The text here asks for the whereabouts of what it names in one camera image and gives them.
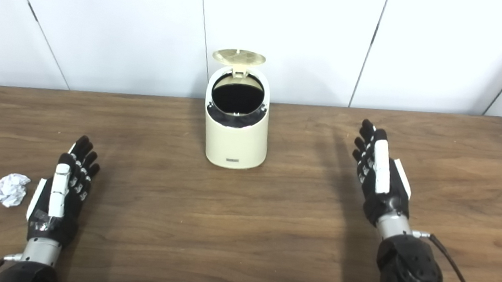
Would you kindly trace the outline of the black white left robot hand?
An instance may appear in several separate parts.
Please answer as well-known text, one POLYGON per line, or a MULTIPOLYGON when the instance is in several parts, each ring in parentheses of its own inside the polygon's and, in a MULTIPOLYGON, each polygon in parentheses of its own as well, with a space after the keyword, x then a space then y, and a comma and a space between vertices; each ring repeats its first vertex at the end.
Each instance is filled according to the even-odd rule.
POLYGON ((62 153, 54 174, 40 179, 26 212, 27 239, 48 238, 70 245, 79 229, 79 216, 99 172, 94 145, 81 136, 62 153))

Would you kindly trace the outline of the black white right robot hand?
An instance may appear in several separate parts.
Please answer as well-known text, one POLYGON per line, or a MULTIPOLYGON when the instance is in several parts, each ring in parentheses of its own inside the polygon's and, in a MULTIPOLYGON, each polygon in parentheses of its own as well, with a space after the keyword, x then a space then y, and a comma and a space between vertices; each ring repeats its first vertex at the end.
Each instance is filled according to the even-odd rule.
POLYGON ((359 134, 353 157, 365 198, 366 218, 372 225, 384 215, 408 218, 410 184, 401 160, 390 157, 386 131, 365 119, 359 134))

